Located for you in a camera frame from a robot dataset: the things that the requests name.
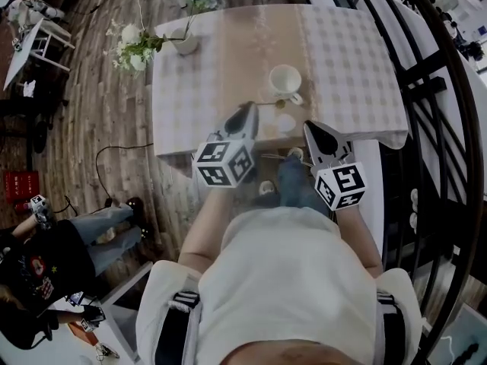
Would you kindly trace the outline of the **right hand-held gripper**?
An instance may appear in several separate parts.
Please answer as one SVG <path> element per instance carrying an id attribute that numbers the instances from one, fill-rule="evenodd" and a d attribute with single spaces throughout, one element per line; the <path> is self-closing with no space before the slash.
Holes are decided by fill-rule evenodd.
<path id="1" fill-rule="evenodd" d="M 304 137 L 313 162 L 314 190 L 328 209 L 337 211 L 357 205 L 367 189 L 367 179 L 344 136 L 326 124 L 307 120 Z"/>

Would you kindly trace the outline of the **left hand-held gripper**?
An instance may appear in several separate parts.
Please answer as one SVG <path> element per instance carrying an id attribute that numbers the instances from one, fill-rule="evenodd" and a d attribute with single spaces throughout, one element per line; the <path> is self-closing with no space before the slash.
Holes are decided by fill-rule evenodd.
<path id="1" fill-rule="evenodd" d="M 238 187 L 254 169 L 253 147 L 259 129 L 259 107 L 244 103 L 200 144 L 193 159 L 196 175 L 207 187 Z"/>

